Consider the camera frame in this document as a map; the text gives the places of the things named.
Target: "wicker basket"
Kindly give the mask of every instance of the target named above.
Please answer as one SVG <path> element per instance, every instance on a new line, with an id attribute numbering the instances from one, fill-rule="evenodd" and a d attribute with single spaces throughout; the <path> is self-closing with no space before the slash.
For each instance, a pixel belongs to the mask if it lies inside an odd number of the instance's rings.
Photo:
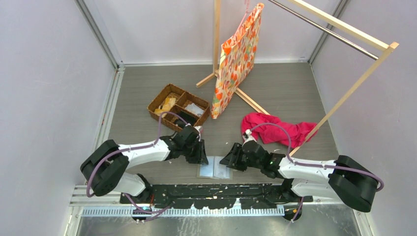
<path id="1" fill-rule="evenodd" d="M 193 116 L 197 120 L 194 126 L 203 125 L 204 121 L 206 121 L 210 115 L 210 104 L 207 101 L 204 101 L 201 98 L 192 95 L 191 93 L 186 92 L 173 84 L 168 84 L 148 106 L 149 114 L 155 120 L 159 120 L 159 116 L 154 112 L 155 109 L 160 107 L 164 103 L 165 98 L 167 97 L 176 98 L 175 105 L 170 109 L 170 112 L 177 114 L 180 111 L 183 111 Z M 201 115 L 201 117 L 198 117 L 197 115 L 185 109 L 185 107 L 191 103 L 194 103 L 195 105 L 203 109 L 204 112 Z M 177 119 L 178 118 L 176 116 L 167 114 L 165 117 L 162 118 L 162 124 L 176 132 L 180 132 L 182 128 L 174 124 L 174 122 Z"/>

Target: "yellow item in basket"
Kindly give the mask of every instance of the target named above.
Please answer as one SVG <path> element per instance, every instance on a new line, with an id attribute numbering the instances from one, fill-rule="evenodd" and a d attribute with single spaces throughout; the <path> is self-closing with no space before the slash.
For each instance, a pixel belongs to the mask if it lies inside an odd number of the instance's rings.
<path id="1" fill-rule="evenodd" d="M 162 112 L 168 112 L 174 105 L 175 105 L 175 98 L 174 97 L 167 97 L 165 98 L 164 104 L 159 107 L 159 109 L 155 109 L 155 114 L 158 116 Z"/>

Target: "red towel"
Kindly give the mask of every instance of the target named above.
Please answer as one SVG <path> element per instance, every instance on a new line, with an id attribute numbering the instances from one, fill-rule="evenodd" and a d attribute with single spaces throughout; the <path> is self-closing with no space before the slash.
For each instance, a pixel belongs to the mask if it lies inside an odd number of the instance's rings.
<path id="1" fill-rule="evenodd" d="M 258 124 L 266 122 L 274 123 L 284 128 L 288 132 L 288 134 L 290 134 L 292 148 L 296 148 L 302 145 L 302 143 L 305 141 L 305 137 L 307 136 L 307 134 L 310 133 L 310 131 L 316 126 L 316 123 L 310 122 L 290 124 L 282 122 L 278 117 L 254 112 L 246 115 L 243 118 L 241 126 L 242 133 L 244 133 L 247 129 L 251 129 Z M 280 128 L 273 125 L 263 125 L 252 131 L 252 136 L 256 140 L 258 139 L 258 135 L 261 136 L 262 142 L 264 142 L 264 144 L 274 142 L 279 142 L 287 146 L 289 144 L 287 135 Z"/>

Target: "wooden beam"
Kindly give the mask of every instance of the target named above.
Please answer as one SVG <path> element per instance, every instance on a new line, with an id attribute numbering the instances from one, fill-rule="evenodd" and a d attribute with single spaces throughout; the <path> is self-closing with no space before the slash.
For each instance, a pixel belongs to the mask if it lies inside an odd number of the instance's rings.
<path id="1" fill-rule="evenodd" d="M 255 109 L 255 111 L 269 115 L 269 113 L 264 108 L 262 108 L 258 103 L 256 103 L 252 98 L 250 98 L 239 88 L 236 89 L 235 93 L 239 97 L 241 97 L 245 102 L 247 102 L 253 109 Z"/>
<path id="2" fill-rule="evenodd" d="M 346 24 L 345 22 L 337 19 L 336 17 L 329 15 L 325 13 L 324 11 L 302 1 L 302 0 L 288 0 L 289 2 L 294 3 L 295 5 L 304 8 L 310 13 L 313 13 L 313 15 L 319 17 L 320 19 L 326 21 L 327 23 L 331 24 L 332 26 L 335 26 L 336 28 L 352 35 L 353 37 L 371 45 L 374 48 L 377 48 L 380 51 L 384 51 L 385 49 L 388 49 L 389 45 L 356 29 L 355 27 Z"/>
<path id="3" fill-rule="evenodd" d="M 214 73 L 209 74 L 207 77 L 202 79 L 200 82 L 196 84 L 197 88 L 203 86 L 205 83 L 207 83 L 209 80 L 211 80 L 213 77 L 216 77 Z"/>
<path id="4" fill-rule="evenodd" d="M 221 0 L 214 0 L 213 74 L 217 70 L 219 64 L 220 6 Z"/>
<path id="5" fill-rule="evenodd" d="M 382 53 L 382 55 L 362 74 L 361 77 L 352 85 L 352 87 L 342 96 L 342 98 L 333 106 L 333 108 L 323 117 L 323 119 L 314 127 L 310 133 L 307 134 L 305 137 L 306 140 L 310 139 L 311 136 L 333 115 L 334 112 L 339 109 L 339 107 L 352 95 L 353 92 L 381 65 L 385 59 L 394 51 L 394 49 L 398 46 L 398 43 L 393 42 L 391 45 Z M 292 156 L 295 152 L 298 151 L 300 148 L 296 147 L 293 151 L 290 152 L 290 156 Z"/>

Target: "floral cloth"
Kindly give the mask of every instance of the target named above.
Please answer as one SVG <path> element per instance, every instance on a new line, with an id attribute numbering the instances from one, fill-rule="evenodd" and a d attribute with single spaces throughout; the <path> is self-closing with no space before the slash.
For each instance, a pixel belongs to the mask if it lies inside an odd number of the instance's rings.
<path id="1" fill-rule="evenodd" d="M 213 119 L 224 111 L 238 85 L 253 68 L 263 8 L 258 3 L 235 35 L 221 45 L 219 75 L 211 106 Z"/>

